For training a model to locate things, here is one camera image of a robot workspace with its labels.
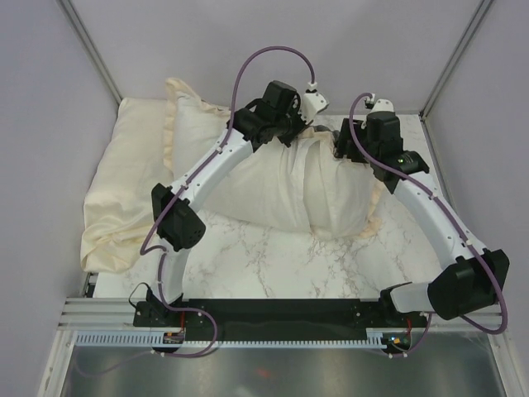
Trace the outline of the white ruffled pillowcase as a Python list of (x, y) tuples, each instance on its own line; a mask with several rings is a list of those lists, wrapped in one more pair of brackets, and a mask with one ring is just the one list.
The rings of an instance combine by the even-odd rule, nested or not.
[[(201, 99), (183, 80), (165, 82), (164, 164), (179, 178), (221, 135), (230, 113)], [(383, 192), (371, 170), (334, 156), (334, 135), (309, 127), (290, 147), (278, 140), (242, 161), (208, 195), (205, 209), (229, 218), (312, 232), (323, 240), (367, 238), (380, 227)]]

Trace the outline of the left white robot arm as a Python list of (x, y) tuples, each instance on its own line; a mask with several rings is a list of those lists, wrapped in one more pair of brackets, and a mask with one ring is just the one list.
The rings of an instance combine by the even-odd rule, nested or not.
[(206, 226), (198, 211), (209, 194), (243, 160), (273, 139), (292, 142), (327, 108), (315, 83), (305, 93), (273, 81), (264, 94), (233, 112), (226, 129), (207, 153), (171, 185), (151, 191), (154, 224), (141, 244), (140, 254), (160, 254), (155, 280), (145, 299), (135, 305), (135, 326), (174, 327), (183, 306), (183, 273), (191, 249), (204, 237)]

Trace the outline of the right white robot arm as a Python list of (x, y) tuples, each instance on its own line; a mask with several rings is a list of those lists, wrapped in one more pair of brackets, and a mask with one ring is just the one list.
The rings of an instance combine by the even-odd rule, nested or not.
[(441, 266), (431, 281), (382, 290), (377, 307), (380, 321), (393, 327), (408, 313), (424, 312), (474, 324), (470, 313), (498, 305), (501, 323), (494, 332), (502, 332), (508, 322), (503, 286), (509, 259), (502, 250), (489, 250), (439, 195), (428, 164), (417, 152), (404, 149), (397, 115), (377, 111), (364, 121), (344, 119), (335, 148), (339, 158), (372, 169), (374, 177), (413, 216)]

